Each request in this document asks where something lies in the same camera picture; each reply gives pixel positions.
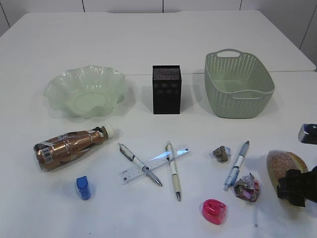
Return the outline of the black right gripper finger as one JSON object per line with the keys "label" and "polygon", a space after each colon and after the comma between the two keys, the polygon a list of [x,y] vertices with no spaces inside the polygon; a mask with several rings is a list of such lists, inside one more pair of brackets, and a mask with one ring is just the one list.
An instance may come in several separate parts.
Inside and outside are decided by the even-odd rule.
{"label": "black right gripper finger", "polygon": [[291,205],[305,207],[305,201],[317,202],[317,167],[302,173],[290,169],[285,177],[278,179],[277,196],[287,200]]}

